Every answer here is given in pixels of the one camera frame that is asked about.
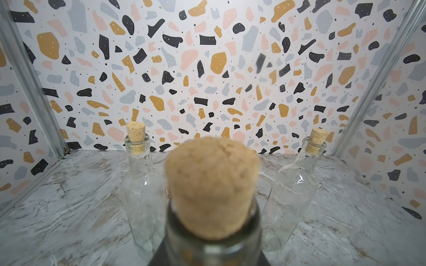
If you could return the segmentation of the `clear glass bottle with cork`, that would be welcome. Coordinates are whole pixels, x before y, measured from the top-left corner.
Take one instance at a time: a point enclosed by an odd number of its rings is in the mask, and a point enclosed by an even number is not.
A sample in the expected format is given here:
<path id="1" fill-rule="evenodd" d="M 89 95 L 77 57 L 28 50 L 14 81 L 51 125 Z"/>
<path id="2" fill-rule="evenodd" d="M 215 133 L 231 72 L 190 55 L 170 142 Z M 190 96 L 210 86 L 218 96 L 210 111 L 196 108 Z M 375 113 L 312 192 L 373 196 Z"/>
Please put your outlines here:
<path id="1" fill-rule="evenodd" d="M 294 162 L 278 171 L 261 215 L 264 252 L 284 248 L 315 197 L 318 190 L 315 167 L 326 148 L 327 136 L 328 131 L 324 129 L 312 129 Z"/>

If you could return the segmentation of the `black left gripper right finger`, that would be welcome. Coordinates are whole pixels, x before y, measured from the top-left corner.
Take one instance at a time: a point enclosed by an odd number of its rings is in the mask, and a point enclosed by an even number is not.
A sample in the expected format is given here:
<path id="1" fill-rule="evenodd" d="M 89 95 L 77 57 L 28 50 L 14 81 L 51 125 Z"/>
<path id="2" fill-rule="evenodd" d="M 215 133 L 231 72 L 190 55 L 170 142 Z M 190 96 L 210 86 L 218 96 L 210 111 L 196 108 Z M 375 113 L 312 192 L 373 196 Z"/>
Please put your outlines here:
<path id="1" fill-rule="evenodd" d="M 271 266 L 263 251 L 261 251 L 259 255 L 259 266 Z"/>

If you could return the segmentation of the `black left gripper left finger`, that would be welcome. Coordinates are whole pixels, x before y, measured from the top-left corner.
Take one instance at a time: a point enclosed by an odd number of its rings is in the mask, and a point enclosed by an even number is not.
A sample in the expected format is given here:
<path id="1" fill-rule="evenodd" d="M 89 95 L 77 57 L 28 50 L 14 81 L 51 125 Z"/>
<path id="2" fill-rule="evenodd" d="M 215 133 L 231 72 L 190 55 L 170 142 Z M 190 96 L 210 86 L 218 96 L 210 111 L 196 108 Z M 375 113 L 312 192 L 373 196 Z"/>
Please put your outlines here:
<path id="1" fill-rule="evenodd" d="M 168 253 L 166 251 L 164 240 L 162 240 L 153 258 L 148 263 L 148 266 L 168 266 Z"/>

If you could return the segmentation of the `glass bottle blue label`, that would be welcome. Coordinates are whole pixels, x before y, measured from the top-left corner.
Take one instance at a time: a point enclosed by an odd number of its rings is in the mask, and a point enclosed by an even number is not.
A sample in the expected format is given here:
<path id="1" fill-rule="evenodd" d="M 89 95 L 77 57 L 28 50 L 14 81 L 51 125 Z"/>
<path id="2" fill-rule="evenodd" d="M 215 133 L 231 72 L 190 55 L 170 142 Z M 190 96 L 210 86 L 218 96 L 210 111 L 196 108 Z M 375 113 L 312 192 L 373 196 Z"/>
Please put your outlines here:
<path id="1" fill-rule="evenodd" d="M 261 161 L 247 146 L 202 137 L 165 162 L 172 192 L 164 244 L 173 266 L 254 266 L 261 254 L 255 187 Z"/>
<path id="2" fill-rule="evenodd" d="M 164 238 L 168 194 L 165 177 L 151 157 L 145 124 L 131 121 L 126 129 L 129 169 L 120 192 L 138 255 L 148 262 Z"/>

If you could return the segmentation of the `glass bottle blue label back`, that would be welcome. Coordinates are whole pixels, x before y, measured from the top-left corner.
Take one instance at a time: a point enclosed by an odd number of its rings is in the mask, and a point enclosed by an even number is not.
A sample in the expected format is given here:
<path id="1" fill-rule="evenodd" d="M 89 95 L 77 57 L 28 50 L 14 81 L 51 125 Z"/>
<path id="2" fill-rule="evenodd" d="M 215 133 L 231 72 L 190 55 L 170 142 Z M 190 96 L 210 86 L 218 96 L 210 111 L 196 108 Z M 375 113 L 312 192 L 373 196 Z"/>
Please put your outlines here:
<path id="1" fill-rule="evenodd" d="M 151 157 L 145 124 L 131 121 L 126 129 L 129 169 L 120 192 L 138 255 L 148 262 L 164 238 L 168 194 L 165 177 Z"/>

